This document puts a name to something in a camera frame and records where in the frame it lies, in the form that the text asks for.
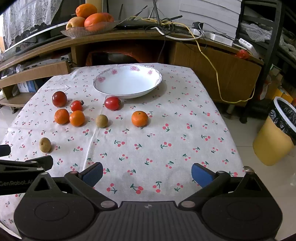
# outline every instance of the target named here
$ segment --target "yellow cable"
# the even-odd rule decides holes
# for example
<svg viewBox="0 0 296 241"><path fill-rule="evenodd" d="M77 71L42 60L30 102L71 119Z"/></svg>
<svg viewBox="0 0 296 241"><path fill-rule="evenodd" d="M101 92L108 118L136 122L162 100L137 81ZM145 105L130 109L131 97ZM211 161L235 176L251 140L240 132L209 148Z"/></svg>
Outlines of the yellow cable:
<svg viewBox="0 0 296 241"><path fill-rule="evenodd" d="M143 19L143 18L141 18L141 17L137 17L137 18L140 18L141 20L144 20L144 21L150 21L150 22L156 22L157 23L157 21L155 20L155 19L150 19L150 18L148 18L148 19ZM190 32L190 34L192 35L192 37L193 38L195 38L195 36L194 36L194 34L191 32L191 30L185 25L185 24L183 24L183 23L176 23L176 22L171 22L171 21L168 21L168 20L163 20L163 21L161 21L161 24L162 25L169 25L169 24L179 24L179 25L182 25L182 26L185 26L187 29L188 29L188 31ZM254 89L253 89L253 94L252 94L252 96L249 98L249 99L247 99L247 100L239 100L239 101L236 101L236 102L230 102L230 101L226 101L226 100L223 100L223 98L222 98L222 96L221 96L221 90L220 90L220 85L219 85L219 78L218 78L218 71L216 70L216 68L215 68L215 66L213 65L213 63L210 61L210 59L201 51L201 49L200 49L200 45L199 45L199 43L198 43L198 41L197 40L195 40L196 41L196 44L197 44L197 46L198 46L198 49L199 49L199 51L200 51L200 53L209 61L209 63L211 64L211 66L213 67L213 69L215 70L215 72L216 72L216 78L217 78L217 85L218 85L218 90L219 90L219 95L220 95L220 98L221 98L221 100L222 101L224 101L224 102L226 102L226 103L229 103L229 104L237 104L237 103L239 103L239 102L247 102L247 101L249 101L250 99L252 99L253 97L254 97L254 94L255 94L255 86L254 86Z"/></svg>

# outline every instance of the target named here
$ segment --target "yellow apple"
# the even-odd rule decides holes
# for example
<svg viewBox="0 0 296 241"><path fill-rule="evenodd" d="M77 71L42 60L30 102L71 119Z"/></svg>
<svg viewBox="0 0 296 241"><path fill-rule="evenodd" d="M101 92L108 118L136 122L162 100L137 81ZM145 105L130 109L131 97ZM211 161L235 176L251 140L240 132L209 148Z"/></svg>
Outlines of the yellow apple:
<svg viewBox="0 0 296 241"><path fill-rule="evenodd" d="M66 25L66 30L72 27L84 27L84 21L85 18L83 17L73 17L68 21Z"/></svg>

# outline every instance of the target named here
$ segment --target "kiwi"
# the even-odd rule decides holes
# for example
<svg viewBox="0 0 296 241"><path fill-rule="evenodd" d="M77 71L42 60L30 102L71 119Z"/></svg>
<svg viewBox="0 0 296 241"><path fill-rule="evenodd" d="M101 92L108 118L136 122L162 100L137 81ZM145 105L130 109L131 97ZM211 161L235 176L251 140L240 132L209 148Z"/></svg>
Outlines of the kiwi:
<svg viewBox="0 0 296 241"><path fill-rule="evenodd" d="M108 125L108 118L105 115L98 115L96 118L96 125L99 128L104 128Z"/></svg>
<svg viewBox="0 0 296 241"><path fill-rule="evenodd" d="M39 142L39 148L42 152L47 153L50 151L52 144L50 140L46 137L41 138Z"/></svg>

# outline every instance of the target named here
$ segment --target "white tile floor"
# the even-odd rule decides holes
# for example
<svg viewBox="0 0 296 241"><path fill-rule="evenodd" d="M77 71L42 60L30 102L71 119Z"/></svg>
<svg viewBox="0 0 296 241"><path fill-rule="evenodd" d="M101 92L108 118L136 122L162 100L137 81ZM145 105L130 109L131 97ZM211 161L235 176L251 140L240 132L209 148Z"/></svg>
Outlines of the white tile floor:
<svg viewBox="0 0 296 241"><path fill-rule="evenodd" d="M0 109L0 139L4 136L17 113L12 114L9 107ZM272 167L265 166L256 157L252 142L263 125L263 120L248 118L247 124L241 124L239 118L232 116L224 121L232 134L244 165L252 167L265 186L271 192L283 212L283 223L276 237L282 240L296 233L296 149Z"/></svg>

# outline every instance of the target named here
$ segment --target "white bowl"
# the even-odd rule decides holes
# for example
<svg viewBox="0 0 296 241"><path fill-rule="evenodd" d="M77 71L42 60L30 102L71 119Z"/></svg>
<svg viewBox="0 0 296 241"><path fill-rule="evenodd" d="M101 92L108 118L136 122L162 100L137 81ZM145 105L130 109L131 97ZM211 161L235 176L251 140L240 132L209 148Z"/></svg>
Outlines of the white bowl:
<svg viewBox="0 0 296 241"><path fill-rule="evenodd" d="M124 64L101 72L94 88L102 94L131 99L151 92L162 81L161 73L146 65Z"/></svg>

